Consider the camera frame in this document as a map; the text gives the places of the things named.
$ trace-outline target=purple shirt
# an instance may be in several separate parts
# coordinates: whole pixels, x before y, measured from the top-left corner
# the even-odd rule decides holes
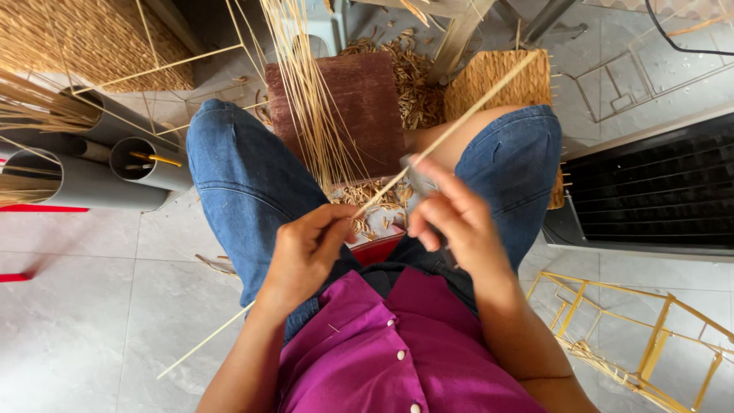
[[[279,412],[545,411],[443,277],[406,268],[383,300],[350,271],[319,305],[280,355]]]

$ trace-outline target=person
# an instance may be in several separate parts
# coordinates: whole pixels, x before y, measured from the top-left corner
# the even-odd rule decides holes
[[[409,151],[447,127],[406,132]],[[357,207],[330,204],[253,116],[204,102],[189,165],[240,304],[255,303],[197,412],[597,412],[515,275],[560,140],[548,106],[477,112],[415,165],[440,191],[411,212],[407,236],[361,267],[344,245]]]

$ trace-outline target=gold metal frame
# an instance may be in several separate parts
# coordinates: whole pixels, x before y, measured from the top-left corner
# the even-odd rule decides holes
[[[633,392],[643,395],[667,412],[698,412],[699,408],[701,407],[701,403],[703,402],[704,395],[706,394],[706,390],[708,389],[708,386],[711,383],[711,379],[716,372],[716,369],[724,360],[734,364],[734,350],[723,348],[721,346],[714,345],[702,340],[702,335],[708,327],[711,327],[719,333],[723,334],[732,343],[734,343],[734,334],[731,331],[720,326],[718,323],[715,323],[710,318],[704,316],[696,309],[693,309],[689,305],[682,303],[672,294],[653,294],[651,292],[633,290],[631,288],[619,287],[613,284],[588,281],[569,276],[562,276],[560,274],[549,273],[546,271],[540,271],[535,278],[535,281],[533,281],[530,290],[526,294],[527,300],[530,300],[533,291],[535,291],[535,287],[537,286],[538,282],[541,281],[541,279],[547,279],[546,281],[552,281],[559,286],[558,290],[556,291],[556,297],[561,301],[561,306],[554,315],[553,321],[548,326],[551,331],[555,329],[556,325],[561,320],[561,316],[564,310],[566,308],[569,309],[566,316],[563,318],[563,321],[561,321],[561,325],[558,331],[553,333],[553,335],[556,337],[556,340],[558,340],[558,343],[573,356],[579,358],[594,369],[600,371],[609,378],[612,378],[617,383],[627,387]],[[578,289],[578,291],[574,291],[570,289],[566,284],[564,284],[563,281],[579,282],[581,283],[581,287]],[[658,314],[658,319],[655,322],[655,325],[643,323],[642,321],[615,314],[591,302],[588,298],[583,297],[584,290],[587,286],[590,285],[599,286],[601,288],[609,288],[611,290],[618,290],[622,292],[629,292],[631,294],[646,295],[663,300],[664,302],[662,310]],[[574,299],[569,302],[559,297],[558,291],[560,291],[561,289],[571,292],[574,295]],[[597,317],[595,318],[592,327],[582,340],[572,340],[569,339],[568,335],[565,333],[573,320],[573,315],[582,303],[589,304],[590,306],[594,307],[597,310]],[[686,335],[678,334],[670,331],[665,327],[665,321],[668,317],[668,314],[670,313],[670,309],[672,306],[680,307],[681,309],[695,316],[704,323],[704,327],[698,337],[688,337]],[[637,367],[636,372],[627,371],[625,368],[620,367],[613,361],[606,360],[602,356],[597,355],[596,353],[594,353],[591,346],[589,345],[589,338],[591,337],[594,329],[598,326],[599,319],[601,319],[602,315],[610,315],[612,317],[617,317],[630,323],[635,323],[637,325],[652,329],[652,331],[650,332],[650,337],[647,340],[647,346],[645,347],[644,352],[640,357],[640,363]],[[684,340],[699,343],[713,353],[713,359],[711,360],[711,365],[708,368],[706,377],[704,378],[703,383],[701,384],[701,387],[696,395],[696,398],[690,407],[684,406],[682,403],[676,401],[673,397],[660,390],[660,388],[658,388],[656,385],[650,383],[650,376],[653,374],[653,370],[658,364],[660,355],[663,353],[665,343],[670,337],[679,337]]]

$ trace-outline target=black cable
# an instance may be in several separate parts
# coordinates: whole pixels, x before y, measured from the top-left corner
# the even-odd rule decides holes
[[[653,12],[653,8],[650,6],[650,0],[644,0],[645,6],[647,6],[647,14],[650,15],[650,18],[653,20],[653,23],[655,24],[655,27],[658,28],[658,31],[661,35],[663,35],[663,39],[665,39],[670,47],[674,48],[677,51],[683,51],[685,53],[703,53],[703,54],[718,54],[720,56],[734,56],[734,52],[731,51],[718,51],[718,50],[696,50],[696,49],[684,49],[682,47],[678,47],[673,40],[668,37],[668,34],[665,33],[665,30],[660,26],[660,23],[658,22],[658,19],[655,17],[655,13]]]

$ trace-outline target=jeans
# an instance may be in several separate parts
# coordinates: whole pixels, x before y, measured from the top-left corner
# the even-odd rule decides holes
[[[275,233],[327,200],[316,181],[278,137],[248,112],[211,99],[187,134],[189,167],[209,226],[242,280],[240,305],[255,299],[270,265]],[[561,127],[549,106],[525,107],[485,127],[469,143],[455,174],[492,208],[492,219],[517,271],[537,236],[561,154]],[[446,278],[476,314],[470,276],[448,269],[439,253],[403,237],[383,263],[362,268],[343,245],[321,289],[286,321],[286,342],[319,310],[318,297],[350,270],[385,295],[410,265]]]

